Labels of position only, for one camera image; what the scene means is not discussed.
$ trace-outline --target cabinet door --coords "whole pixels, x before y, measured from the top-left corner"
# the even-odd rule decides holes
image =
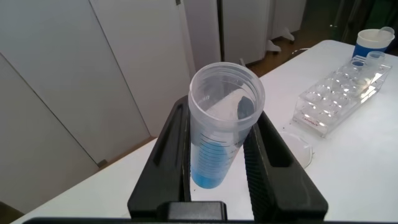
[[[0,1],[0,52],[98,163],[149,137],[88,0]]]
[[[264,58],[270,0],[223,0],[224,59],[252,63]]]
[[[92,0],[151,135],[158,136],[190,83],[176,0]]]
[[[184,6],[196,70],[220,62],[217,1],[184,0]]]
[[[27,213],[97,170],[0,54],[0,201]]]

